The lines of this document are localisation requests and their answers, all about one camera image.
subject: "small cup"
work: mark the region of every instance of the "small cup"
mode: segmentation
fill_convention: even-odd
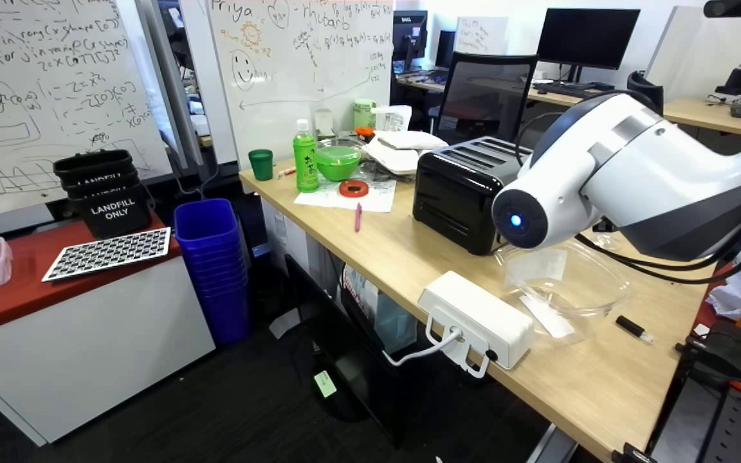
[[[251,174],[258,179],[272,177],[272,152],[269,148],[251,148],[251,152],[246,152],[246,157],[250,157]]]

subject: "white cabinet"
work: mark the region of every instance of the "white cabinet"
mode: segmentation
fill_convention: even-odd
[[[179,258],[0,327],[0,412],[35,444],[214,349]]]

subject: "white wall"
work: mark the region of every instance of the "white wall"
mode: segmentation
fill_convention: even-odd
[[[393,4],[424,7],[431,12],[424,60],[426,66],[431,65],[436,48],[436,30],[454,27],[457,16],[507,16],[509,40],[534,43],[547,4],[641,7],[641,17],[619,69],[587,69],[584,79],[606,79],[614,85],[626,85],[632,69],[649,69],[673,4],[698,7],[699,16],[698,20],[681,24],[681,27],[687,30],[673,34],[676,39],[681,39],[680,43],[663,43],[667,48],[681,48],[681,62],[673,54],[655,54],[672,62],[663,62],[658,74],[649,78],[655,81],[663,79],[660,85],[668,88],[668,98],[710,93],[714,85],[725,81],[730,69],[741,62],[741,17],[703,17],[704,0],[395,0]],[[539,65],[537,78],[555,78],[555,66]]]

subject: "floor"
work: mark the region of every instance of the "floor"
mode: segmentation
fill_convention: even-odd
[[[337,420],[308,389],[304,330],[207,355],[52,447],[33,447],[0,417],[6,463],[442,463],[524,461],[545,422],[502,389],[471,385],[444,368],[413,372],[403,442],[373,420]]]

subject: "office chair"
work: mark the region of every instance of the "office chair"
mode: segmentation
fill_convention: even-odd
[[[452,54],[435,134],[447,143],[476,135],[515,139],[534,57]]]

